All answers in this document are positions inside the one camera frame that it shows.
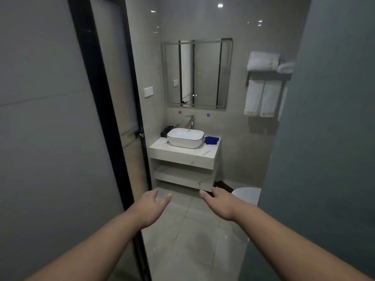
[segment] blue towel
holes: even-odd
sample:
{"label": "blue towel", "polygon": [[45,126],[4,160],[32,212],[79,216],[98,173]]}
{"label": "blue towel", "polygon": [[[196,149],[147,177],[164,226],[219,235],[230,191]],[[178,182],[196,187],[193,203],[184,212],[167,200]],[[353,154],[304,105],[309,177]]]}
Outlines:
{"label": "blue towel", "polygon": [[219,138],[218,138],[218,137],[210,137],[210,136],[207,136],[207,137],[204,139],[204,142],[205,142],[207,145],[217,145],[217,144],[218,144],[218,141],[219,141]]}

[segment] door frame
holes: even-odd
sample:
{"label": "door frame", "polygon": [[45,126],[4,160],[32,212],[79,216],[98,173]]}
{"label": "door frame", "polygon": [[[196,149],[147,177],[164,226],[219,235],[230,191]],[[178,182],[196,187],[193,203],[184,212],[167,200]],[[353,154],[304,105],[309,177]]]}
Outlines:
{"label": "door frame", "polygon": [[[108,1],[115,3],[121,9],[139,133],[144,133],[126,3],[125,0]],[[128,169],[126,167],[120,133],[117,127],[110,87],[107,80],[91,3],[90,0],[68,0],[68,4],[77,34],[79,47],[81,49],[82,58],[85,64],[88,80],[90,82],[90,87],[94,97],[97,113],[99,115],[99,120],[103,130],[106,146],[110,156],[113,172],[116,178],[117,187],[119,189],[121,202],[123,204],[124,210],[126,211],[134,203],[134,197],[131,189]],[[146,140],[145,137],[140,137],[140,139],[142,143],[148,189],[152,190]],[[151,281],[150,268],[148,266],[146,249],[141,232],[138,232],[134,236],[133,245],[139,274],[142,280]]]}

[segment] vessel sink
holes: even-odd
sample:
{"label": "vessel sink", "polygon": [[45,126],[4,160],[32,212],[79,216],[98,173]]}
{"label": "vessel sink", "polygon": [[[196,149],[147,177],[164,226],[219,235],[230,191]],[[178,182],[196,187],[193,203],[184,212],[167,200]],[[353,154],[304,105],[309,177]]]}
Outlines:
{"label": "vessel sink", "polygon": [[195,149],[204,142],[204,132],[194,129],[174,128],[166,136],[173,146],[183,148]]}

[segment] white marble countertop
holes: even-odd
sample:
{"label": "white marble countertop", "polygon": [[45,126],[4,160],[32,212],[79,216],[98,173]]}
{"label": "white marble countertop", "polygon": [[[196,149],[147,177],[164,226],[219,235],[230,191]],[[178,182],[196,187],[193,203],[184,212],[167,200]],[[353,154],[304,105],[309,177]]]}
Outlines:
{"label": "white marble countertop", "polygon": [[167,138],[161,137],[149,147],[150,157],[213,170],[220,142],[221,138],[219,137],[217,145],[203,143],[196,149],[189,149],[173,146]]}

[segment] forearm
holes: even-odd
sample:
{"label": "forearm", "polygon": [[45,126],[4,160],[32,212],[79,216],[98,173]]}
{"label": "forearm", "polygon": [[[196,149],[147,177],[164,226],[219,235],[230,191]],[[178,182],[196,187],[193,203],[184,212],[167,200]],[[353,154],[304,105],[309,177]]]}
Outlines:
{"label": "forearm", "polygon": [[107,280],[129,241],[140,229],[136,213],[126,211],[27,281]]}
{"label": "forearm", "polygon": [[255,205],[241,203],[235,222],[284,280],[371,280]]}

